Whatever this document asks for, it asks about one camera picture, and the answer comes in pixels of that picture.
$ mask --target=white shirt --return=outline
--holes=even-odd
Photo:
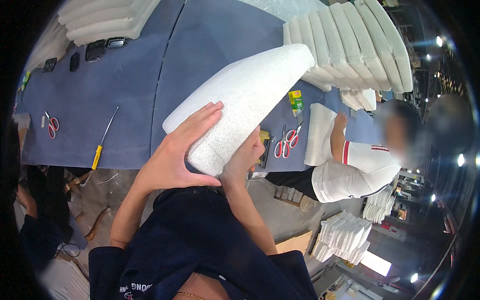
[[[322,203],[361,198],[379,192],[399,171],[387,148],[345,141],[342,163],[330,159],[316,167],[312,186]]]

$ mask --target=blue felt surface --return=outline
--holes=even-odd
[[[166,136],[162,128],[165,118],[195,89],[223,67],[245,57],[283,45],[284,21],[238,0],[188,1],[175,26],[165,55],[158,89],[152,126],[152,153]],[[341,100],[337,89],[325,94],[318,88],[298,81],[291,90],[301,90],[305,106],[304,125],[299,142],[285,158],[275,158],[275,143],[265,171],[300,171],[304,169],[307,146],[310,104],[319,102],[349,115],[349,108]],[[291,105],[286,95],[261,122],[261,127],[280,139],[282,128],[296,129]],[[364,111],[350,118],[346,135],[350,140],[368,142],[372,119]]]
[[[140,37],[119,49],[108,49],[96,62],[84,60],[85,47],[74,47],[53,72],[35,70],[18,112],[32,123],[22,163],[91,167],[108,122],[119,111],[105,137],[99,168],[141,168],[150,157],[155,91],[169,36],[184,1],[162,0]],[[80,66],[69,71],[70,56],[80,53]],[[44,111],[60,129],[50,139]]]

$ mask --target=scissors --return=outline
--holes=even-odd
[[[292,129],[287,133],[287,142],[290,148],[293,148],[297,145],[297,142],[299,141],[300,128],[301,125],[297,128],[297,130]]]
[[[60,126],[59,121],[57,120],[57,118],[50,118],[46,110],[45,110],[45,115],[50,121],[48,124],[48,134],[52,139],[54,139],[55,136],[57,135],[56,131],[59,129],[59,126]]]
[[[290,154],[290,147],[287,144],[287,135],[285,134],[287,125],[283,125],[283,132],[282,132],[282,139],[278,141],[278,143],[275,146],[275,157],[279,158],[280,156],[283,156],[283,158],[287,158],[288,155]]]

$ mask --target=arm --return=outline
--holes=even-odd
[[[35,199],[27,192],[20,184],[18,185],[17,191],[18,200],[21,204],[27,209],[26,215],[31,216],[32,218],[37,218],[36,202]]]
[[[343,130],[347,126],[347,116],[344,112],[339,111],[335,117],[332,133],[330,134],[330,150],[334,160],[342,162],[343,145],[345,143],[345,135]]]
[[[110,245],[125,248],[140,226],[148,196],[154,190],[189,186],[220,186],[218,179],[190,173],[185,167],[185,153],[221,116],[222,102],[208,103],[193,113],[158,146],[138,172],[135,182],[113,219]]]
[[[253,242],[267,255],[277,254],[270,229],[253,205],[245,188],[245,173],[262,155],[265,148],[260,142],[257,127],[232,156],[220,177],[230,209],[245,227]]]

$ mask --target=screwdriver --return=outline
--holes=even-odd
[[[108,123],[108,126],[107,126],[107,130],[105,130],[105,133],[103,134],[103,138],[102,138],[102,141],[100,142],[100,145],[98,145],[98,147],[96,148],[96,154],[95,154],[95,158],[93,159],[93,164],[92,164],[92,169],[93,170],[96,170],[96,166],[98,164],[98,160],[100,159],[100,153],[102,153],[102,149],[103,149],[103,140],[105,140],[105,135],[107,135],[107,131],[108,129],[110,128],[110,124],[112,123],[113,121],[113,118],[115,117],[115,115],[117,114],[117,111],[119,110],[119,106],[117,106],[117,109],[115,110],[115,112],[113,113],[113,116],[112,118],[110,119],[110,122]]]

